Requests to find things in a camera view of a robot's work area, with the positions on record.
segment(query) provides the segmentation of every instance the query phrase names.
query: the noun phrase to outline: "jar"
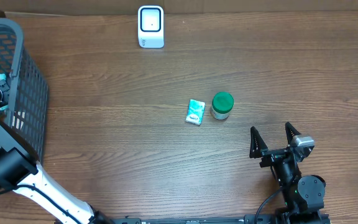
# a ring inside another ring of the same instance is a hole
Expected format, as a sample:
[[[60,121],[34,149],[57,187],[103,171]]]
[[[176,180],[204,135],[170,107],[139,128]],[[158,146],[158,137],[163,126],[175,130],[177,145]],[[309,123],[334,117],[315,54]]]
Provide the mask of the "jar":
[[[212,100],[211,114],[216,119],[226,119],[233,106],[234,98],[230,93],[217,93]]]

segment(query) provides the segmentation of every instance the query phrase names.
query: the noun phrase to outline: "gray plastic basket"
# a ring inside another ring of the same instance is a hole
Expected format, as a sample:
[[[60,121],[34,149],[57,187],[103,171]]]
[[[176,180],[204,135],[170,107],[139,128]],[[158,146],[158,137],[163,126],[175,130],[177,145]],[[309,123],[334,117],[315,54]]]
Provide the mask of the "gray plastic basket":
[[[43,158],[48,85],[25,50],[23,31],[12,20],[0,19],[0,73],[10,85],[7,116],[4,120]]]

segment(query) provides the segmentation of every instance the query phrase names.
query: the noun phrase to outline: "white device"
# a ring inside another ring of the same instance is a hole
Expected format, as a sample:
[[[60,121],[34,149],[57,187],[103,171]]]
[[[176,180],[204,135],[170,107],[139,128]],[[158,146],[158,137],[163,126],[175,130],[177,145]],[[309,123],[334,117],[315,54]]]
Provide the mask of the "white device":
[[[137,11],[137,36],[143,48],[164,46],[164,11],[160,6],[142,6]]]

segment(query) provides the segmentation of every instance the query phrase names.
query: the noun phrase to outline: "wood grain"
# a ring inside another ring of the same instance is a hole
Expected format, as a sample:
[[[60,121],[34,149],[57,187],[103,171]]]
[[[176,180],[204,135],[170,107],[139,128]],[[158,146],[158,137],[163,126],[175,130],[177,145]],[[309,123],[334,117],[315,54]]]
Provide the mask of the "wood grain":
[[[291,121],[316,139],[300,166],[326,180],[323,212],[358,222],[358,12],[167,15],[154,50],[136,16],[15,20],[50,86],[44,167],[110,217],[255,213],[277,184],[249,159],[249,128],[273,149]],[[209,108],[219,91],[235,99],[226,121],[184,122],[189,99]],[[52,220],[0,196],[0,223]]]

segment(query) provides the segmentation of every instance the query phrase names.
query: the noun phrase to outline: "small box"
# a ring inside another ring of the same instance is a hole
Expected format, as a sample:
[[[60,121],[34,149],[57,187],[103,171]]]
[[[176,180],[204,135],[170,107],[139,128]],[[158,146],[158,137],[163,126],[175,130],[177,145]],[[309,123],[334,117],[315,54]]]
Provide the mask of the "small box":
[[[186,116],[186,122],[200,125],[203,121],[205,103],[196,100],[190,100],[189,110]]]

